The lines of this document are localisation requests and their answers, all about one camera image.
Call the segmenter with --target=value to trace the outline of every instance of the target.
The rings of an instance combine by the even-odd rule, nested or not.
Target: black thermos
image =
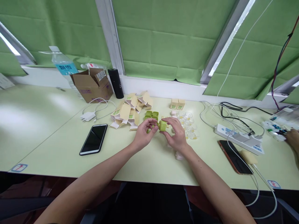
[[[117,69],[108,69],[110,80],[114,89],[116,98],[124,98],[124,93],[122,92],[121,80],[119,79],[119,74]]]

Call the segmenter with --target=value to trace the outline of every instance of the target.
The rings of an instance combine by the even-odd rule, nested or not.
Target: white wall
[[[70,88],[67,80],[59,73],[56,68],[30,68],[22,66],[29,74],[24,77],[8,77],[15,84],[28,84],[37,86],[51,86]],[[203,95],[206,85],[195,86],[176,81],[163,81],[156,79],[136,78],[130,76],[120,76],[124,94],[135,92],[141,93],[148,90],[150,96],[162,98],[180,98],[193,101],[208,101],[210,103],[230,102],[239,106],[256,106],[261,108],[275,109],[276,106],[272,96],[268,94],[263,101],[240,100],[227,97],[216,97]],[[285,99],[286,96],[275,94],[277,102]],[[279,103],[280,107],[288,104]]]

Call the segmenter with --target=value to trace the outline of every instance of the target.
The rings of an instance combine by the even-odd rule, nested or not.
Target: smartphone with orange case
[[[246,174],[246,175],[253,174],[252,171],[246,166],[245,160],[237,151],[237,149],[235,148],[232,142],[227,140],[219,140],[218,144],[220,145],[222,151],[224,152],[225,156],[229,160],[233,169],[238,174]]]

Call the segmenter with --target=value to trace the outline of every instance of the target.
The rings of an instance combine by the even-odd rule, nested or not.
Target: human arm
[[[153,118],[142,122],[131,144],[76,179],[46,208],[35,224],[73,223],[126,162],[151,141],[158,130],[156,122]],[[152,129],[149,134],[146,133],[148,128]]]
[[[287,142],[292,146],[292,148],[299,156],[299,132],[295,129],[291,129],[286,134]]]
[[[175,131],[165,135],[168,144],[188,161],[201,189],[214,206],[223,223],[255,223],[253,217],[232,189],[187,144],[185,131],[176,118],[165,118]]]

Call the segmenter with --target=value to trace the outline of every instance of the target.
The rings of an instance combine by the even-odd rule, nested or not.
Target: blue bottle label
[[[56,68],[60,71],[62,75],[71,75],[78,73],[74,63],[71,64],[63,64],[63,65],[55,65]]]

